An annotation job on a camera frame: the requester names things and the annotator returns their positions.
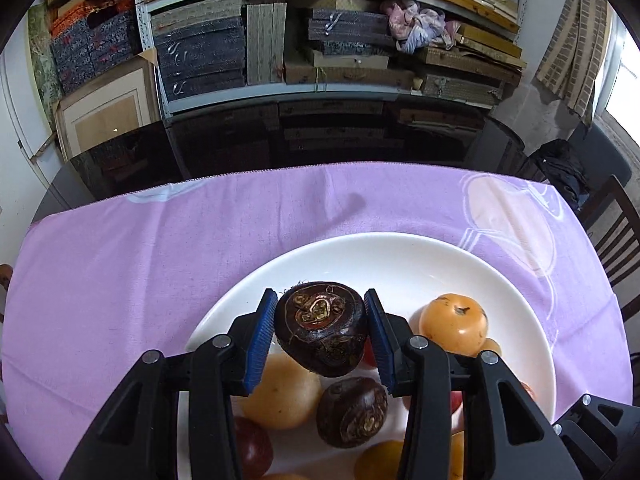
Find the metal storage shelf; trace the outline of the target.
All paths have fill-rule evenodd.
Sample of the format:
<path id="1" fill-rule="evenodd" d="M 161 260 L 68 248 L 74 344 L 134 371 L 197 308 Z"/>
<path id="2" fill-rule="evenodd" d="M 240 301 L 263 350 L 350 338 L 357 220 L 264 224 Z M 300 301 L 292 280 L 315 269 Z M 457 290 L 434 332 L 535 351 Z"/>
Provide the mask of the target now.
<path id="1" fill-rule="evenodd" d="M 413 0 L 456 45 L 401 53 L 392 0 L 134 0 L 164 117 L 296 98 L 426 99 L 490 110 L 521 81 L 525 0 Z"/>

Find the purple printed tablecloth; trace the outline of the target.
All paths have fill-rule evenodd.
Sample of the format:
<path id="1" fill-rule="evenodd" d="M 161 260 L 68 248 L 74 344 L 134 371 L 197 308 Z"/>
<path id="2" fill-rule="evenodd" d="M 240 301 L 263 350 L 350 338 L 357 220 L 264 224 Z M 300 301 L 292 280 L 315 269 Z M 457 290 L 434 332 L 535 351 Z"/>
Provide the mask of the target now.
<path id="1" fill-rule="evenodd" d="M 168 184 L 44 218 L 27 232 L 1 350 L 14 438 L 55 479 L 148 349 L 180 352 L 250 272 L 340 235 L 399 232 L 482 258 L 526 298 L 556 407 L 632 399 L 620 306 L 584 228 L 548 185 L 421 165 L 341 164 Z"/>

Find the dark red plum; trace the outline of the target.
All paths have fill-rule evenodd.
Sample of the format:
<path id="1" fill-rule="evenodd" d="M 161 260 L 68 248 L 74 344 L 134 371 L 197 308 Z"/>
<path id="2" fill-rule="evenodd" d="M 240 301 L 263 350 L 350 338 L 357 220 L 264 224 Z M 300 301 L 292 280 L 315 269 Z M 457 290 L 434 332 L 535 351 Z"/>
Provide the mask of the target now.
<path id="1" fill-rule="evenodd" d="M 244 479 L 259 479 L 270 469 L 273 448 L 267 430 L 246 417 L 234 418 L 235 442 Z"/>

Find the bright window right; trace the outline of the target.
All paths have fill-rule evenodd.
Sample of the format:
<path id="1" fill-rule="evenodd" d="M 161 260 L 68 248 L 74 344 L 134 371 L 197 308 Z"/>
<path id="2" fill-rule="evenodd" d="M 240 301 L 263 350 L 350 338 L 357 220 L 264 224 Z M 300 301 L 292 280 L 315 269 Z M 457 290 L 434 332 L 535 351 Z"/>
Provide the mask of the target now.
<path id="1" fill-rule="evenodd" d="M 639 47 L 616 13 L 606 49 L 597 111 L 614 129 L 639 144 Z"/>

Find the framed picture in carton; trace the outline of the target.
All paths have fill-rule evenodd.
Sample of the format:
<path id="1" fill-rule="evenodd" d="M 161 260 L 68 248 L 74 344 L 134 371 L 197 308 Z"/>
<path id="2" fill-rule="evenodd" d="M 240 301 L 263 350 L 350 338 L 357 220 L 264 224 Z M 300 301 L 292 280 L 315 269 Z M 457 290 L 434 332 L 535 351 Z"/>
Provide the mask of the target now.
<path id="1" fill-rule="evenodd" d="M 160 119 L 156 68 L 156 50 L 145 50 L 55 105 L 56 134 L 66 162 Z"/>

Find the dark wooden chair right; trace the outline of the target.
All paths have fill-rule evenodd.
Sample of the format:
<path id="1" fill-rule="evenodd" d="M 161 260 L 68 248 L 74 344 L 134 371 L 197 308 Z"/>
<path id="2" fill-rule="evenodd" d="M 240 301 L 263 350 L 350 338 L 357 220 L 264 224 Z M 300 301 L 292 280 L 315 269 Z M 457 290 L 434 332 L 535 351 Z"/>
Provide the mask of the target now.
<path id="1" fill-rule="evenodd" d="M 593 246 L 608 284 L 614 288 L 639 270 L 639 211 L 618 177 L 611 174 L 589 196 L 577 217 L 588 231 L 611 205 L 617 209 L 617 216 Z"/>

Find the orange-yellow persimmon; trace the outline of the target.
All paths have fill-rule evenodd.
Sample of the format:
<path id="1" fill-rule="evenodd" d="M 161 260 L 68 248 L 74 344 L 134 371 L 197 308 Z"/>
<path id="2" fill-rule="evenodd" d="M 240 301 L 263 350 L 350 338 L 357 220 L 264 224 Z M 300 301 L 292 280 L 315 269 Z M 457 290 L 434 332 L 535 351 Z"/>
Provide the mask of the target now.
<path id="1" fill-rule="evenodd" d="M 419 334 L 445 351 L 476 356 L 488 333 L 488 317 L 473 298 L 445 294 L 422 309 Z"/>

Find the brown longan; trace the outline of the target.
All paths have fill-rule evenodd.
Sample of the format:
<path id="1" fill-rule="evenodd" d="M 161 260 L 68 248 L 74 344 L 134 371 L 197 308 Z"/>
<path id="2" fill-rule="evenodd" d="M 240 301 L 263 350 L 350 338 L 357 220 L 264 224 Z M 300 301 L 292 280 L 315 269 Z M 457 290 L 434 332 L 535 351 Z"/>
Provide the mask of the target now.
<path id="1" fill-rule="evenodd" d="M 495 341 L 495 339 L 491 339 L 491 338 L 486 338 L 484 341 L 484 344 L 482 345 L 482 348 L 480 348 L 481 352 L 484 351 L 491 351 L 494 352 L 497 356 L 502 356 L 502 349 L 500 347 L 500 344 L 498 344 L 497 341 Z"/>

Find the large dark water chestnut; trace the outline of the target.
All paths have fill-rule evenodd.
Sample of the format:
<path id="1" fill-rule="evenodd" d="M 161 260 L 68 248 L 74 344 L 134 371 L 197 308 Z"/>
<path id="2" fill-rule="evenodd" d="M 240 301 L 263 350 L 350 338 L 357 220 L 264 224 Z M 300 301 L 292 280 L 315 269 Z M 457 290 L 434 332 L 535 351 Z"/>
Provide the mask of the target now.
<path id="1" fill-rule="evenodd" d="M 382 429 L 387 409 L 387 392 L 374 379 L 339 380 L 324 390 L 318 403 L 318 435 L 334 448 L 356 448 Z"/>

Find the large orange mandarin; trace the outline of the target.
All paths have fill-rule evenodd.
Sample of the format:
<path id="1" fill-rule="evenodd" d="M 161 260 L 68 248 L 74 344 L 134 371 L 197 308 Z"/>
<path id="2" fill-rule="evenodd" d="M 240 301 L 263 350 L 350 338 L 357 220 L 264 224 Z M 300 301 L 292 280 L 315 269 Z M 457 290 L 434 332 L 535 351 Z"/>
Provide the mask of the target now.
<path id="1" fill-rule="evenodd" d="M 449 480 L 462 480 L 464 469 L 464 432 L 458 431 L 450 439 Z"/>

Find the pale yellow round fruit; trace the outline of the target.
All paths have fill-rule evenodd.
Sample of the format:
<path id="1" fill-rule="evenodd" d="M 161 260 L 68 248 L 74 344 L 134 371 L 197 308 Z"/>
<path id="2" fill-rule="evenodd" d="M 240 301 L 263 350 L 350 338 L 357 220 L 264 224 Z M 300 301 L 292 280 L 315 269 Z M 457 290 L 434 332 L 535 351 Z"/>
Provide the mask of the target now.
<path id="1" fill-rule="evenodd" d="M 314 416 L 320 396 L 320 377 L 286 353 L 267 356 L 262 380 L 240 402 L 243 415 L 269 430 L 302 426 Z"/>

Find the beige patterned curtain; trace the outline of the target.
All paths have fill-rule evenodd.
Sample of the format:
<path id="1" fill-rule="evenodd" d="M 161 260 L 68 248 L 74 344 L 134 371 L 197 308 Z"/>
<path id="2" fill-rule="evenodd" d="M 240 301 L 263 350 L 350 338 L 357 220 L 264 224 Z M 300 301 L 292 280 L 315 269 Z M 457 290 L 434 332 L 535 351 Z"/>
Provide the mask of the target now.
<path id="1" fill-rule="evenodd" d="M 591 120 L 612 19 L 608 0 L 565 0 L 536 71 L 536 81 L 584 122 Z"/>

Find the pink cloth bundle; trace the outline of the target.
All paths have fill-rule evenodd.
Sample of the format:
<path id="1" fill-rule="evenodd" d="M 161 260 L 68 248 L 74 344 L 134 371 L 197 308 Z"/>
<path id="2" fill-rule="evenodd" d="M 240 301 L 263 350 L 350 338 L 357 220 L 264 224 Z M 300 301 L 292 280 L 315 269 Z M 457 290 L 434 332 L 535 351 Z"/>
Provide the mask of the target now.
<path id="1" fill-rule="evenodd" d="M 420 6 L 413 0 L 392 0 L 382 3 L 387 16 L 390 36 L 396 49 L 405 54 L 427 47 L 452 49 L 457 43 L 458 21 L 447 21 L 444 12 Z"/>

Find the small red tomato back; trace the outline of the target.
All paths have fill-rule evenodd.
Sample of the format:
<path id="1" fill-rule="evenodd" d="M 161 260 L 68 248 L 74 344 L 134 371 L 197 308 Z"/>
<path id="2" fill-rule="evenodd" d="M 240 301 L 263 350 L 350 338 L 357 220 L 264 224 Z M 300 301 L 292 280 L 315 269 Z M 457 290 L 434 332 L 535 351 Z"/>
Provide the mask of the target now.
<path id="1" fill-rule="evenodd" d="M 373 352 L 373 349 L 372 349 L 372 344 L 371 344 L 370 339 L 367 339 L 366 343 L 364 344 L 361 364 L 364 367 L 367 367 L 369 370 L 372 370 L 372 368 L 377 368 L 378 367 L 376 365 L 376 359 L 375 359 L 375 356 L 374 356 L 374 352 Z"/>

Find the small orange kumquat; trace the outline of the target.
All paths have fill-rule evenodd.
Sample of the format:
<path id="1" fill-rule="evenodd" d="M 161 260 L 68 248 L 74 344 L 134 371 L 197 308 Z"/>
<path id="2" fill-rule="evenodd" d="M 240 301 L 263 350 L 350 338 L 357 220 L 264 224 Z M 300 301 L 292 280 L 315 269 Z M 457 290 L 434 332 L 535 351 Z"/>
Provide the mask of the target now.
<path id="1" fill-rule="evenodd" d="M 356 459 L 356 480 L 396 480 L 402 446 L 398 440 L 388 440 L 370 446 Z"/>

